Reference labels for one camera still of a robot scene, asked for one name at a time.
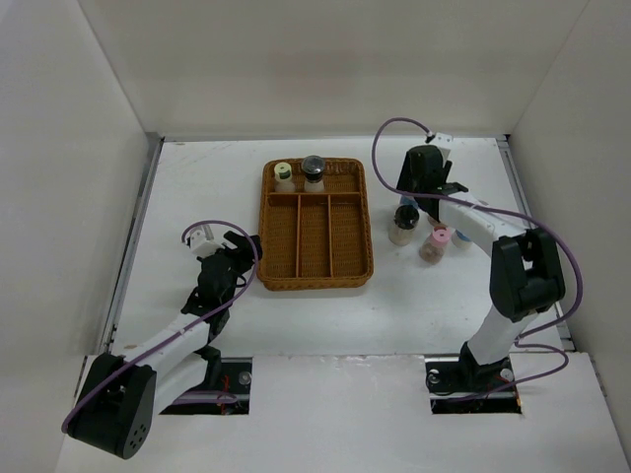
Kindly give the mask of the yellow cap spice bottle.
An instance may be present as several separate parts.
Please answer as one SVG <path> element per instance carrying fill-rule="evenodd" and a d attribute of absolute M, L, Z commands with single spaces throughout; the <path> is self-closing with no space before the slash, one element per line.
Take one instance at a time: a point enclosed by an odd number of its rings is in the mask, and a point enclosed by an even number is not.
<path fill-rule="evenodd" d="M 274 190 L 280 193 L 293 193 L 296 185 L 293 180 L 292 167 L 287 162 L 280 162 L 274 166 Z"/>

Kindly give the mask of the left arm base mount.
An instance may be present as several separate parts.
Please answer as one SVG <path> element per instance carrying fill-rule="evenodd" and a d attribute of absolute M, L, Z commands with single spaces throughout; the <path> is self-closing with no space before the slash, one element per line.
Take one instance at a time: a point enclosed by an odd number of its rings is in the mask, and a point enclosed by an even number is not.
<path fill-rule="evenodd" d="M 184 392 L 161 415 L 247 415 L 252 388 L 252 358 L 223 358 L 221 367 Z"/>

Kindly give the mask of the silver cap blue label bottle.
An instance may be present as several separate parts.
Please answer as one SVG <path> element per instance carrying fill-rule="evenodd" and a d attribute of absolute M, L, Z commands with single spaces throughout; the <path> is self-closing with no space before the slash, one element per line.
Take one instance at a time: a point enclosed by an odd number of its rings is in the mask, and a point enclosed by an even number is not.
<path fill-rule="evenodd" d="M 400 197 L 399 205 L 400 206 L 412 206 L 415 209 L 419 209 L 419 206 L 418 206 L 418 203 L 416 202 L 416 200 L 414 198 L 407 197 L 407 196 L 401 196 Z"/>

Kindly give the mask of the black cap salt grinder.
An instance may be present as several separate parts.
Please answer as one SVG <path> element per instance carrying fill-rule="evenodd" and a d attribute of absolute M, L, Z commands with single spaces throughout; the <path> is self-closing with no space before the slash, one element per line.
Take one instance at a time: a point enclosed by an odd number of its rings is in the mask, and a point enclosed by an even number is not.
<path fill-rule="evenodd" d="M 301 169 L 305 176 L 304 191 L 310 193 L 323 192 L 325 159 L 317 155 L 307 156 L 302 160 Z"/>

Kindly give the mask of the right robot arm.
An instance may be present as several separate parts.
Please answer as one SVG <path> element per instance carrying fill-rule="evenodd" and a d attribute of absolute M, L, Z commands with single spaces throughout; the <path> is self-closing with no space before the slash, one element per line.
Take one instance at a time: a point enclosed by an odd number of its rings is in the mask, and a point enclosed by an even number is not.
<path fill-rule="evenodd" d="M 528 228 L 521 214 L 493 210 L 467 187 L 449 182 L 451 166 L 438 147 L 413 147 L 406 152 L 396 189 L 490 257 L 492 305 L 450 368 L 449 381 L 473 391 L 499 373 L 514 341 L 565 295 L 566 287 L 553 235 L 537 224 Z"/>

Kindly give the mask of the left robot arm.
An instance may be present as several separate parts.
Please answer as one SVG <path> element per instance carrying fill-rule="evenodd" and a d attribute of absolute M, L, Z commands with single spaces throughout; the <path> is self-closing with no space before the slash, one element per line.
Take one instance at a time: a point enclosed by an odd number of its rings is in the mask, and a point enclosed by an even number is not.
<path fill-rule="evenodd" d="M 261 241 L 230 225 L 218 244 L 210 226 L 204 221 L 182 236 L 195 251 L 200 272 L 180 313 L 147 342 L 93 360 L 62 423 L 63 434 L 129 459 L 147 440 L 154 418 L 166 410 L 210 406 L 223 412 L 245 405 L 247 386 L 237 373 L 223 369 L 221 352 L 211 344 L 253 281 Z"/>

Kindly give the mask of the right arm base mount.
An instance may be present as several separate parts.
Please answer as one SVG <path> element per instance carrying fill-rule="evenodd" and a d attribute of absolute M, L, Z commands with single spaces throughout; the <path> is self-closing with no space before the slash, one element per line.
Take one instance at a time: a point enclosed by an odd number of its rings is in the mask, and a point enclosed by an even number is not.
<path fill-rule="evenodd" d="M 521 414 L 517 389 L 500 390 L 515 377 L 505 358 L 488 368 L 473 368 L 459 359 L 428 359 L 426 387 L 435 415 Z"/>

